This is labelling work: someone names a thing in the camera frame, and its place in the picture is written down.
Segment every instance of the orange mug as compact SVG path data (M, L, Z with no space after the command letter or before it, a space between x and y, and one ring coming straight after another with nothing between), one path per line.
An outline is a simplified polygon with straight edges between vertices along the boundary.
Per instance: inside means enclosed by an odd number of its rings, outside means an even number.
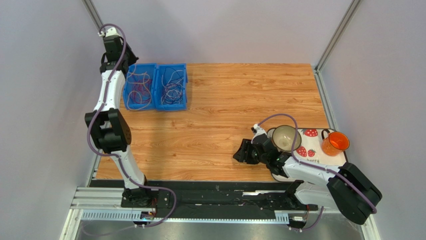
M345 151L349 148L349 139L348 137L338 131L331 132L328 129L321 131L322 141L322 151L328 156L337 156L339 153Z

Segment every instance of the strawberry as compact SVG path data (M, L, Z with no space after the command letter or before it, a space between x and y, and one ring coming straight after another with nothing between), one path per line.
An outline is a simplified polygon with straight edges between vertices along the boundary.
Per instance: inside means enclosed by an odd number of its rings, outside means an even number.
M311 149L311 150L307 151L307 155L309 157L313 157L315 155L315 153L316 153L316 151L314 149Z
M304 146L299 147L298 149L296 149L296 152L302 156L302 157L306 157L306 148Z
M303 129L302 133L308 137L318 136L318 131L316 129Z

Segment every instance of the dark mug handle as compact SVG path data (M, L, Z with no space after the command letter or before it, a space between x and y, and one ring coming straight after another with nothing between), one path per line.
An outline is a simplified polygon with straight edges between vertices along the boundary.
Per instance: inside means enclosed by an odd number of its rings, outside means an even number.
M324 137L324 132L327 132L327 137L328 137L328 135L330 134L330 130L328 130L328 129L324 129L324 130L322 130L322 131L321 131L321 138L322 138L322 140L326 139L326 138Z

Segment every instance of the tangled wires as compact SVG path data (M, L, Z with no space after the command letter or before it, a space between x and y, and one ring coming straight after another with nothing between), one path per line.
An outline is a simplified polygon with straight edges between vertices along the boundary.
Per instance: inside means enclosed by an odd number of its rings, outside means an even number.
M151 85L153 80L151 79L150 75L147 74L147 72L142 74L135 73L137 67L137 65L134 65L133 72L130 72L129 76L127 77L128 84L132 84L132 87L131 91L128 93L126 105L127 109L133 111L146 108L152 101ZM131 109L129 107L129 100L131 100L134 104L145 105L137 109Z
M170 73L170 78L165 82L165 76L167 71ZM172 67L166 67L163 74L161 75L161 84L163 86L161 95L162 105L180 104L184 97L184 75L180 75L179 72L183 70L176 70Z

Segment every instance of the wooden table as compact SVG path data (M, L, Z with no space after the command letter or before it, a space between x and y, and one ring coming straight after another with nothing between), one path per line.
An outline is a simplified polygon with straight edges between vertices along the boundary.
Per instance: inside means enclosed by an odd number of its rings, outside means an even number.
M188 110L120 111L131 128L131 149L149 180L273 181L264 164L233 159L250 128L264 118L287 113L303 128L328 128L309 64L188 64ZM293 125L275 117L266 130ZM121 179L109 158L97 179Z

